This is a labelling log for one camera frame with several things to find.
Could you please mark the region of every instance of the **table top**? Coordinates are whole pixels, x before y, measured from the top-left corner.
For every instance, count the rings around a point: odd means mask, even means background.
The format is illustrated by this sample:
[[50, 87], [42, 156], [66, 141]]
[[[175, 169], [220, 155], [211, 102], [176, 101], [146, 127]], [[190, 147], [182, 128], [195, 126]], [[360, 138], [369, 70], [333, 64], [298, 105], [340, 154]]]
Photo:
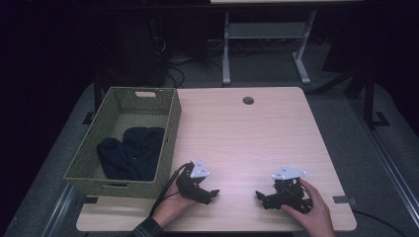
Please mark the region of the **table top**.
[[[357, 223], [344, 196], [305, 95], [299, 88], [180, 89], [182, 115], [172, 172], [202, 159], [210, 176], [205, 190], [220, 190], [209, 205], [188, 209], [167, 231], [295, 231], [301, 226], [280, 210], [263, 208], [255, 191], [275, 193], [271, 175], [283, 165], [306, 171], [305, 180], [328, 204], [335, 230]], [[252, 105], [243, 103], [251, 97]], [[81, 231], [130, 231], [153, 199], [99, 197], [85, 203]]]

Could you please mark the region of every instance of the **hand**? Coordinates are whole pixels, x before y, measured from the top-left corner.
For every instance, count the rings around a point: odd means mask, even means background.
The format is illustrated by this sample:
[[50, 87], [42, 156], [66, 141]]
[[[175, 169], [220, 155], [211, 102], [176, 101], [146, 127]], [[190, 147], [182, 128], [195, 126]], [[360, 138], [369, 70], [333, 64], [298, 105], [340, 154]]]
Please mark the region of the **hand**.
[[335, 237], [330, 210], [318, 190], [307, 181], [300, 180], [313, 202], [312, 210], [302, 214], [290, 206], [282, 205], [281, 210], [298, 221], [310, 237]]
[[188, 207], [198, 203], [195, 200], [187, 199], [179, 194], [176, 180], [172, 183], [166, 192], [166, 199], [164, 199], [154, 212], [152, 218], [162, 227], [166, 227]]

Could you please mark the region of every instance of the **sleeve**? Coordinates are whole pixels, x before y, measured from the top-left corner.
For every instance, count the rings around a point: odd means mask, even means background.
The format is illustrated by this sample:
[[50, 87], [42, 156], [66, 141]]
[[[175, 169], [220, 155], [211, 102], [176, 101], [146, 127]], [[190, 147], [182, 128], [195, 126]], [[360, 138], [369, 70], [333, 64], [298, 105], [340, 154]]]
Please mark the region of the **sleeve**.
[[126, 237], [164, 237], [161, 226], [151, 217], [137, 225]]

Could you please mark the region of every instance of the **green basket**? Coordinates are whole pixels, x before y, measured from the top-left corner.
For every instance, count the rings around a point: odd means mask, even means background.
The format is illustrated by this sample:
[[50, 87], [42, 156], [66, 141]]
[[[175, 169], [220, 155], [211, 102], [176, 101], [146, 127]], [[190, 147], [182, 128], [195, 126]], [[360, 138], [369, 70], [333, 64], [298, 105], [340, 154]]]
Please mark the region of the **green basket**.
[[[111, 88], [64, 180], [89, 196], [157, 198], [170, 178], [181, 111], [176, 89]], [[106, 137], [122, 140], [124, 132], [134, 126], [165, 128], [154, 180], [109, 180], [102, 170], [96, 147]]]

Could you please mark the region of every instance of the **cable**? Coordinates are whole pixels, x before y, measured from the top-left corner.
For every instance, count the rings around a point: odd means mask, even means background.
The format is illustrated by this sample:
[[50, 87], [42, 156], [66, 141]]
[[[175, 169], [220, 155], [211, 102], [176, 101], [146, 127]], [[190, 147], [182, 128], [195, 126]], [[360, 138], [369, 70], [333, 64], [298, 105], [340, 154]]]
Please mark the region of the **cable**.
[[403, 237], [407, 237], [407, 235], [406, 235], [406, 234], [404, 234], [403, 232], [401, 232], [401, 230], [397, 229], [394, 225], [392, 225], [392, 224], [390, 224], [390, 223], [386, 222], [385, 220], [379, 219], [378, 217], [375, 217], [375, 216], [373, 216], [373, 215], [370, 215], [370, 214], [365, 213], [365, 212], [362, 212], [362, 211], [358, 211], [358, 210], [354, 210], [354, 209], [352, 209], [352, 211], [353, 211], [354, 213], [357, 213], [357, 214], [360, 214], [360, 215], [364, 215], [364, 216], [367, 216], [367, 217], [369, 217], [369, 218], [372, 218], [372, 219], [374, 219], [374, 220], [376, 220], [376, 221], [378, 221], [378, 222], [381, 222], [382, 224], [384, 224], [384, 225], [386, 225], [386, 226], [390, 227], [391, 229], [393, 229], [395, 232], [399, 233], [401, 236], [403, 236]]
[[172, 177], [170, 178], [170, 180], [167, 182], [166, 186], [164, 187], [163, 191], [160, 193], [160, 196], [157, 198], [156, 202], [154, 203], [153, 207], [151, 207], [150, 213], [148, 214], [148, 216], [153, 216], [155, 210], [157, 209], [157, 206], [166, 198], [165, 197], [167, 191], [169, 190], [170, 186], [173, 184], [173, 182], [176, 180], [176, 178], [178, 177], [179, 173], [181, 172], [181, 170], [183, 170], [186, 167], [187, 164], [183, 164], [177, 171], [175, 171], [172, 175]]

